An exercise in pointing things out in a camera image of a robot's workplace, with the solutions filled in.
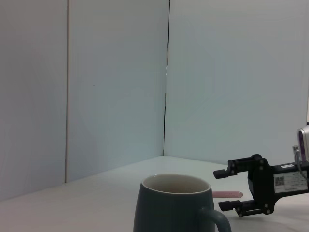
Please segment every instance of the mug rim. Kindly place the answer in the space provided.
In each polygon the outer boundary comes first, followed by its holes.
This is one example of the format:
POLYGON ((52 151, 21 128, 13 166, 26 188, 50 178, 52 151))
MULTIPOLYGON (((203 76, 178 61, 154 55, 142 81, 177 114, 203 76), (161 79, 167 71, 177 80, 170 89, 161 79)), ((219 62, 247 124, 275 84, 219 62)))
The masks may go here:
POLYGON ((151 191, 160 192, 160 193, 164 193, 164 194, 172 194, 172 195, 195 195, 195 194, 201 194, 201 193, 207 192, 207 191, 209 191, 209 190, 211 189, 211 185, 210 185, 207 181, 205 181, 205 180, 203 180, 203 179, 201 179, 201 178, 199 178, 199 177, 195 177, 195 176, 192 176, 192 175, 185 175, 185 174, 168 174, 168 173, 167 173, 167 174, 155 174, 155 175, 151 175, 151 176, 149 176, 149 177, 143 179, 142 182, 141 182, 141 184, 142 184, 145 188, 147 188, 147 189, 149 189, 149 190, 151 190, 151 191), (208 185, 208 188, 207 188, 206 190, 199 191, 199 192, 177 193, 177 192, 164 192, 164 191, 159 191, 159 190, 150 188, 150 187, 148 187, 148 186, 146 186, 146 185, 144 184, 144 182, 145 182, 147 179, 153 178, 153 177, 157 177, 157 176, 185 176, 185 177, 190 177, 190 178, 193 178, 193 179, 196 179, 196 180, 199 180, 199 181, 204 182, 205 184, 208 185))

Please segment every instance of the qr code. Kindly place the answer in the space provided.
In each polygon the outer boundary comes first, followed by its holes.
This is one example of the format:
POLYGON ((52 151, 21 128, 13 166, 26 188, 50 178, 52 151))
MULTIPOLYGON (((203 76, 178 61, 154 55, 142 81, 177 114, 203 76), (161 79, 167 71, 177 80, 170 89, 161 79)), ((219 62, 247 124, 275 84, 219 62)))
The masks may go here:
POLYGON ((284 185, 284 176, 275 178, 275 186, 284 185))

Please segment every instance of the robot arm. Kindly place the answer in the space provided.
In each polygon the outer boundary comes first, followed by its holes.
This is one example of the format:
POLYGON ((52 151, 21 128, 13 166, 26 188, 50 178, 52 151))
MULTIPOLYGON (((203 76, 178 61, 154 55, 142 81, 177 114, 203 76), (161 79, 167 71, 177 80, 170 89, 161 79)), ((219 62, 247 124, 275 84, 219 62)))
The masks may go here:
MULTIPOLYGON (((309 176, 309 162, 299 165, 303 176, 309 176)), ((272 214, 280 198, 309 192, 309 184, 301 175, 297 164, 270 166, 267 159, 260 155, 229 160, 227 170, 214 171, 213 174, 216 179, 221 179, 240 172, 248 172, 249 190, 254 200, 219 203, 222 211, 234 208, 239 217, 261 213, 272 214)))

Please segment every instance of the cable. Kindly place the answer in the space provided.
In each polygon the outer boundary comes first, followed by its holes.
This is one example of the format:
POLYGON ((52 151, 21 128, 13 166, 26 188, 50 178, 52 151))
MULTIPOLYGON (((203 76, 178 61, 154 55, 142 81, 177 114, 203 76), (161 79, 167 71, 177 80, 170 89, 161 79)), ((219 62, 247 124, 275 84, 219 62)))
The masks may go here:
POLYGON ((305 174, 302 172, 301 167, 300 167, 300 153, 299 153, 299 150, 295 151, 295 155, 296 155, 296 159, 297 159, 298 170, 299 170, 300 174, 303 176, 303 178, 305 178, 305 180, 307 180, 307 182, 309 183, 309 179, 305 176, 305 174))

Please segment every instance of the mug handle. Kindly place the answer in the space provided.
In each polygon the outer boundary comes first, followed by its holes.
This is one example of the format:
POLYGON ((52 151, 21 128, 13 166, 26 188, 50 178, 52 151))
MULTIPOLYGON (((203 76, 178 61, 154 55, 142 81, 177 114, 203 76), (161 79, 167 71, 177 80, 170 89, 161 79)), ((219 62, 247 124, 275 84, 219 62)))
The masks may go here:
POLYGON ((201 208, 198 212, 199 222, 203 224, 205 219, 212 220, 218 227, 219 232, 232 232, 230 223, 226 216, 214 209, 201 208))

